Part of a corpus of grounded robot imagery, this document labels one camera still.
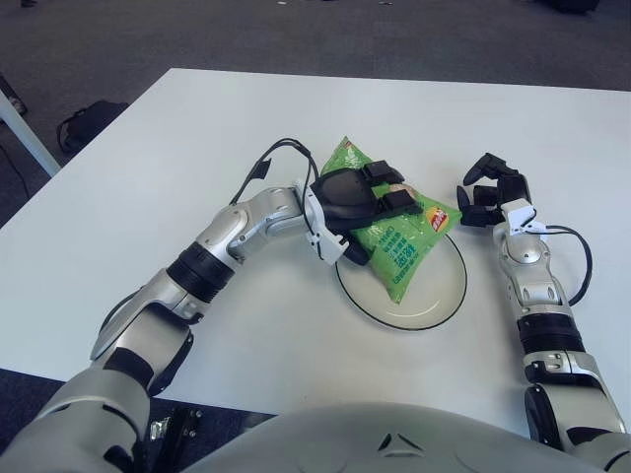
black cable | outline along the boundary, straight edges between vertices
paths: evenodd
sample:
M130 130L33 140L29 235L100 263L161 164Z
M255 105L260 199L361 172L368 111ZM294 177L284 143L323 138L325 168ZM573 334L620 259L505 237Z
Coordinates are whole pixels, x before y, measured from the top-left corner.
M120 310L121 307L123 307L125 304L127 304L129 301L131 301L131 299L135 295L138 294L138 291L134 291L129 296L126 296L125 298L123 298L118 304L116 304L113 307L112 310L109 311L109 313L105 316L105 320L103 321L103 324L101 325L101 328L99 329L99 332L103 331L103 329L105 328L107 323L111 320L111 318L115 316L115 314Z
M24 176L22 175L22 173L20 172L16 164L13 162L13 160L9 156L9 153L7 153L7 150L5 150L2 145L0 145L0 151L2 151L2 154L7 160L7 163L9 163L9 166L13 169L15 174L18 176L18 179L22 183L22 187L24 187L24 193L27 195L27 200L29 200L31 198L31 192L29 191L29 187L27 186L27 180L24 178Z
M238 201L239 198L241 197L241 195L244 193L245 188L247 187L247 185L249 184L249 182L252 180L252 177L254 176L254 174L256 173L256 171L258 170L259 165L265 161L265 159L276 149L281 148L283 146L291 146L292 148L294 148L296 151L298 151L299 153L301 153L305 158L307 158L307 160L309 161L309 166L310 168L313 168L314 170L314 179L318 179L319 178L319 173L317 171L317 166L316 166L316 162L314 161L314 158L312 157L312 153L311 151L309 151L307 149L307 147L305 145L303 145L300 141L295 140L294 138L283 138L281 140L278 140L276 143L274 143L272 146L269 147L269 149L263 153L263 156L261 156L258 160L256 160L256 162L254 163L254 166L252 166L252 169L249 171L249 173L247 174L247 177L244 180L244 183L242 184L242 186L239 188L239 190L237 191L237 194L235 194L235 196L232 198L232 200L230 201L230 205L235 205Z
M534 211L534 214L532 214L532 217L530 217L529 219L526 219L522 223L522 228L525 227L526 225L528 225L530 222L532 222L534 220L534 218L536 217L536 209L533 207L532 210Z
M270 146L269 149L265 153L263 153L263 155L258 160L256 160L256 162L254 163L254 166L252 166L252 168L249 170L249 173L247 174L247 177L245 178L244 183L241 185L241 187L239 188L239 190L237 191L235 196L230 201L230 205L237 204L237 202L239 201L240 197L244 193L245 188L247 187L249 182L253 179L253 176L257 172L258 167L260 166L260 164L263 161L265 161L265 159L267 159L267 157L274 150L276 150L278 148L281 148L283 146L290 146L290 147L294 148L296 151L298 151L300 154L302 154L305 158L307 158L307 161L309 162L309 165L307 167L307 177L305 177L305 185L303 187L303 195L302 195L302 199L301 199L302 202L301 202L300 206L301 206L301 212L303 214L303 218L305 219L305 224L307 225L307 228L309 229L309 232L312 235L315 235L314 229L312 228L312 225L309 222L309 219L307 218L307 210L305 208L305 205L306 205L305 204L305 199L307 197L307 187L309 187L309 179L311 178L312 171L314 173L314 180L317 180L319 178L319 172L317 170L316 162L314 161L314 158L312 156L312 152L309 151L309 149L305 145L303 145L300 141L298 141L298 140L296 140L294 138L283 138L281 140L278 140L276 143L274 143L272 146ZM319 259L322 259L319 243L317 244L317 255L319 256Z
M579 234L576 230L573 230L569 227L564 227L562 225L547 225L547 229L549 230L560 230L561 232L526 232L530 235L573 235L578 238L583 246L583 250L585 252L585 260L587 263L587 269L585 271L585 278L583 279L583 284L581 284L581 288L579 292L576 293L569 301L569 305L574 305L578 301L580 301L585 293L588 291L588 287L590 286L590 281L592 280L592 270L594 268L594 261L592 259L592 250L588 245L587 241Z

green snack bag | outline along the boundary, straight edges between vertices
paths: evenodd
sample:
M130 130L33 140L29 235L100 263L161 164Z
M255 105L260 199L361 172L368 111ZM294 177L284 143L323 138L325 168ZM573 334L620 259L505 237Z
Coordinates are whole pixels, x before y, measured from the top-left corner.
M371 161L344 137L321 173L344 168L359 169ZM399 215L380 220L365 229L351 231L371 256L373 270L386 285L392 301L397 304L402 301L425 255L460 220L458 210L425 197L406 184L380 184L373 187L373 192L379 198L401 189L407 190L421 204L420 214Z

black bag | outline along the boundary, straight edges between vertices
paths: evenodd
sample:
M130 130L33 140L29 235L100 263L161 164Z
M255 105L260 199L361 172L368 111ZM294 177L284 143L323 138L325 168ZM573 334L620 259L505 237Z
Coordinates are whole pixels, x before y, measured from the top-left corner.
M129 103L95 101L87 108L81 108L57 126L59 148L64 153L78 153L128 107ZM61 133L66 124L66 137L62 142Z
M562 12L586 13L595 10L600 0L547 0L554 8Z

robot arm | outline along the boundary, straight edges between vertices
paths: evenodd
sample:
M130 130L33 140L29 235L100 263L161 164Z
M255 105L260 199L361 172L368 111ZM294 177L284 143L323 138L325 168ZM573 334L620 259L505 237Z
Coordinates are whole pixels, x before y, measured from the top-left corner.
M291 146L309 153L300 143ZM246 202L237 202L253 175L265 175L269 164L261 167L261 162L269 163L262 159L257 162L231 205L177 260L105 320L90 366L65 383L18 434L0 459L0 470L144 470L142 441L149 399L169 386L190 351L190 325L201 320L213 298L250 255L274 237L307 231L320 259L332 264L350 243L345 235L329 229L331 216L344 220L347 228L357 228L415 210L408 201L388 207L376 199L370 186L381 177L368 171L365 178L353 172L347 175L354 184L368 188L361 199L342 198L345 194L340 193L340 187L353 186L338 174L333 184L323 177L311 187L269 188ZM402 180L385 163L380 169L395 172ZM341 216L325 208L332 204L337 204L334 207ZM353 227L358 215L361 222Z
M532 383L526 390L530 436L607 471L627 471L631 438L594 357L583 346L571 310L577 298L568 302L550 272L549 230L535 220L526 178L490 154L463 183L481 176L498 179L497 188L475 186L471 205L459 187L458 206L463 224L495 226L493 238L525 352L526 378Z

yellow label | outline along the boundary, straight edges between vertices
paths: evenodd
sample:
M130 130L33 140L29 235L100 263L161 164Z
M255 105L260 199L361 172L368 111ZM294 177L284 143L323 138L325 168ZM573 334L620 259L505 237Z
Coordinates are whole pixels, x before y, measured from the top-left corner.
M425 218L434 229L434 232L440 232L449 222L450 216L447 215L440 207L430 207L425 211Z

